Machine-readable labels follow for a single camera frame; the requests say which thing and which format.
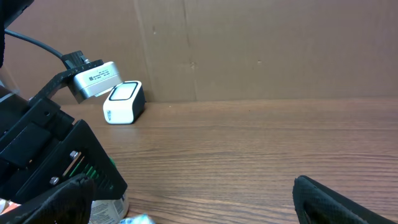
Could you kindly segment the orange snack packet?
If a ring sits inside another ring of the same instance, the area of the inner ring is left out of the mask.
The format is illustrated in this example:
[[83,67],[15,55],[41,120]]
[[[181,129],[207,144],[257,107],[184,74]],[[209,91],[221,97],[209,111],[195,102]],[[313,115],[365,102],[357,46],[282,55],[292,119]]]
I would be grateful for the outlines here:
[[4,199],[0,199],[0,212],[1,215],[10,212],[11,210],[19,207],[20,204],[18,203],[14,203],[12,201],[8,201],[8,200],[4,200]]

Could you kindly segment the small teal white box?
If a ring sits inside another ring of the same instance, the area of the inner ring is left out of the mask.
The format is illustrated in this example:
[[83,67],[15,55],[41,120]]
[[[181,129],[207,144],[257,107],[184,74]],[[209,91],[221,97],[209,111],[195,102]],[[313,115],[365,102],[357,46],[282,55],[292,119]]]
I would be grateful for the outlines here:
[[140,214],[134,217],[124,218],[119,224],[155,224],[155,221],[147,214]]

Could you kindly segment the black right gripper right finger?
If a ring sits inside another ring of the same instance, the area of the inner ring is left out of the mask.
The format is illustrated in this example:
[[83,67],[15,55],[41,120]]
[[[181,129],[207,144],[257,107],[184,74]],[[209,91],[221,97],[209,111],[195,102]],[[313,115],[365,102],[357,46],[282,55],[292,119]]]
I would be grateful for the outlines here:
[[294,180],[292,196],[301,224],[395,224],[305,175]]

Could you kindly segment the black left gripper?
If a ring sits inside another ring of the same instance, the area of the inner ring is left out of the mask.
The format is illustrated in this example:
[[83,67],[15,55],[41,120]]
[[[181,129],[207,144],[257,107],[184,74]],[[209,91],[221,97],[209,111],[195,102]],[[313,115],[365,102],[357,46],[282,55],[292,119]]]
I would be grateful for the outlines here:
[[74,76],[99,68],[81,52],[64,56],[67,70],[26,101],[1,87],[1,198],[23,204],[79,174],[92,179],[95,199],[119,199],[127,183],[89,125],[60,109],[51,97]]

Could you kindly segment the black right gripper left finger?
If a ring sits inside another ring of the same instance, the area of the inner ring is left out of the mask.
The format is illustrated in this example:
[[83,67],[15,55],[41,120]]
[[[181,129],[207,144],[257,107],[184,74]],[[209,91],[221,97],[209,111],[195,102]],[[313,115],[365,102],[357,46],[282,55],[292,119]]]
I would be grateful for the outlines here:
[[1,223],[88,223],[95,193],[94,181],[79,174],[1,215]]

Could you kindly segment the green lid jar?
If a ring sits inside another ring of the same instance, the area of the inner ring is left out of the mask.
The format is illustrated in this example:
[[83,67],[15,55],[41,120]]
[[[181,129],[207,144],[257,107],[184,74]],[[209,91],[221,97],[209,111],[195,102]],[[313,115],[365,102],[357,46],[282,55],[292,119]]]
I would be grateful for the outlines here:
[[117,224],[127,215],[128,208],[126,191],[117,200],[92,201],[88,224]]

